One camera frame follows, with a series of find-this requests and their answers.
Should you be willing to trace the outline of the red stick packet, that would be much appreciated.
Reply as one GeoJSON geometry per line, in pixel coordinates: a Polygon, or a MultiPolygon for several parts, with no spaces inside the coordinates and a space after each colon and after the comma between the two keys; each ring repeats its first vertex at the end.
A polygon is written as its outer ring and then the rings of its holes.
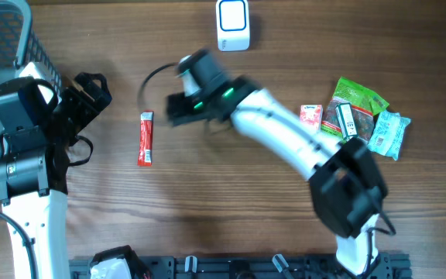
{"type": "Polygon", "coordinates": [[[144,111],[140,114],[139,155],[137,161],[140,167],[152,166],[153,116],[153,111],[144,111]]]}

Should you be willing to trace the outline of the dark green small box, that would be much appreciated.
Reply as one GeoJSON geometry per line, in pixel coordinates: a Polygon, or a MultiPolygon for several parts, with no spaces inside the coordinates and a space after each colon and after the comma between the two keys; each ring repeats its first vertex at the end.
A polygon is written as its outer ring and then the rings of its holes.
{"type": "Polygon", "coordinates": [[[342,139],[349,141],[351,138],[357,137],[359,134],[351,105],[349,103],[338,104],[335,111],[338,117],[338,124],[342,132],[342,139]]]}

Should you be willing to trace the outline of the red Kleenex tissue pack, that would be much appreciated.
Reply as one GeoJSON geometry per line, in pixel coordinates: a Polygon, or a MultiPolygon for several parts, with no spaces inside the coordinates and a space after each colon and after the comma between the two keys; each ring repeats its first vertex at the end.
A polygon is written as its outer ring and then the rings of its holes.
{"type": "Polygon", "coordinates": [[[300,121],[316,131],[321,128],[322,114],[322,105],[302,105],[300,107],[300,121]]]}

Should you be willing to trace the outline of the pale teal wipes packet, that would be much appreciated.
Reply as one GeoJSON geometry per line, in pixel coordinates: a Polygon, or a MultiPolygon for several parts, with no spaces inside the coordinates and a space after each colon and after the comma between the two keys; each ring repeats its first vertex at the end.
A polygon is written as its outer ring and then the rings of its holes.
{"type": "Polygon", "coordinates": [[[402,117],[398,112],[381,112],[367,147],[372,152],[398,160],[409,124],[411,119],[402,117]]]}

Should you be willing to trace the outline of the white barcode scanner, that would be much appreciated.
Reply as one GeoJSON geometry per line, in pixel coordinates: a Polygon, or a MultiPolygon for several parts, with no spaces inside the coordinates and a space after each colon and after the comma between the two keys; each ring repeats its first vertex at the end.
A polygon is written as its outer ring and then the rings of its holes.
{"type": "Polygon", "coordinates": [[[247,0],[217,0],[215,4],[218,49],[222,52],[247,50],[250,46],[247,0]]]}

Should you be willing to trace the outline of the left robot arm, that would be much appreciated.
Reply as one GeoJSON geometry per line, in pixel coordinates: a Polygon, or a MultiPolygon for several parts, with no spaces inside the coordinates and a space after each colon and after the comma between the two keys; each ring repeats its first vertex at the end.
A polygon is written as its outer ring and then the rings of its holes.
{"type": "Polygon", "coordinates": [[[112,101],[103,74],[81,72],[58,92],[42,77],[0,84],[0,216],[7,222],[15,277],[69,278],[66,244],[68,148],[112,101]]]}

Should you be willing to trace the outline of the green snack bag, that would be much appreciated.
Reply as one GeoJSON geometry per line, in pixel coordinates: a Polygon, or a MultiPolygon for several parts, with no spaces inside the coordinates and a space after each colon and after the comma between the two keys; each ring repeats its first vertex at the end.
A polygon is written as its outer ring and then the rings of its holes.
{"type": "Polygon", "coordinates": [[[341,103],[351,105],[355,127],[365,143],[370,140],[375,128],[374,116],[389,107],[389,103],[373,90],[340,77],[321,121],[321,131],[338,138],[342,138],[342,132],[335,108],[341,103]]]}

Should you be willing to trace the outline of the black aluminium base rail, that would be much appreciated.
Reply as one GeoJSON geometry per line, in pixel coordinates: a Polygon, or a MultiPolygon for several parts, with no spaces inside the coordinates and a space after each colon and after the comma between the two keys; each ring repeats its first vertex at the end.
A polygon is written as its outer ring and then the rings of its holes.
{"type": "MultiPolygon", "coordinates": [[[[280,272],[270,257],[200,257],[196,271],[185,270],[183,257],[141,257],[154,278],[162,279],[233,279],[233,278],[350,278],[333,254],[308,254],[286,257],[289,267],[280,272]]],[[[379,253],[372,264],[373,279],[411,279],[410,258],[403,253],[379,253]]]]}

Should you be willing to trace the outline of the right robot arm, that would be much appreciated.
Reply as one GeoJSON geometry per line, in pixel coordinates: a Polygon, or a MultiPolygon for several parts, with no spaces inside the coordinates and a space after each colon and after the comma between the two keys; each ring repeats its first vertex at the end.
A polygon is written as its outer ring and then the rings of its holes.
{"type": "Polygon", "coordinates": [[[367,278],[378,256],[376,222],[388,194],[367,145],[306,127],[262,85],[230,76],[209,50],[182,58],[176,67],[184,90],[167,98],[173,126],[230,122],[287,162],[308,182],[317,217],[335,234],[336,260],[351,275],[367,278]]]}

